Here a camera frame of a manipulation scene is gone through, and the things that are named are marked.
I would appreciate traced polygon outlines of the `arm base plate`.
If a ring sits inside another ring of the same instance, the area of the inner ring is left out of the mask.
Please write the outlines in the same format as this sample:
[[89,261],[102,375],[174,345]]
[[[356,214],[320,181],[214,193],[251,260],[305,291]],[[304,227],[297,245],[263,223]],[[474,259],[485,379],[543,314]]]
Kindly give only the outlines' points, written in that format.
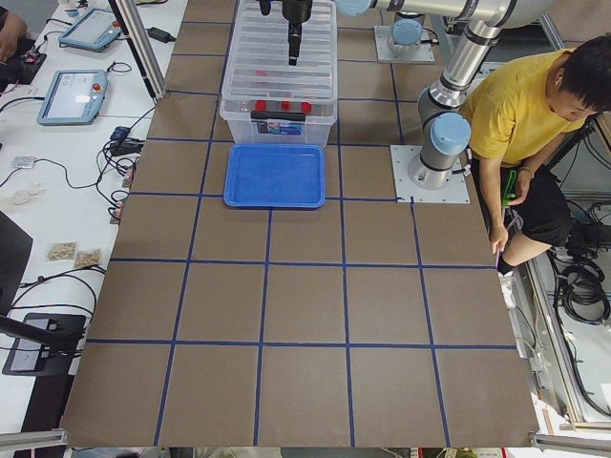
[[470,204],[466,178],[457,156],[451,169],[428,169],[417,145],[391,145],[396,200],[402,203]]
[[425,40],[429,39],[426,31],[422,31],[421,40],[418,43],[409,46],[393,41],[391,26],[375,26],[373,33],[379,62],[414,65],[432,65],[434,63],[432,45],[425,43]]

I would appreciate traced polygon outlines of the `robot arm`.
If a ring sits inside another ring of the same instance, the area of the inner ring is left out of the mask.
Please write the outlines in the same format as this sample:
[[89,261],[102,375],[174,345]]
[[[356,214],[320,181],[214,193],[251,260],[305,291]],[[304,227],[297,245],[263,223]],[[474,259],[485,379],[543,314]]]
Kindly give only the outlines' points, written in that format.
[[528,25],[543,15],[550,1],[337,1],[337,11],[358,16],[368,9],[450,16],[465,20],[450,61],[439,79],[418,100],[424,144],[408,175],[417,186],[437,190],[446,186],[453,165],[467,148],[471,128],[457,110],[465,103],[476,71],[503,29]]
[[388,47],[397,61],[423,62],[421,40],[425,15],[398,11],[390,28]]

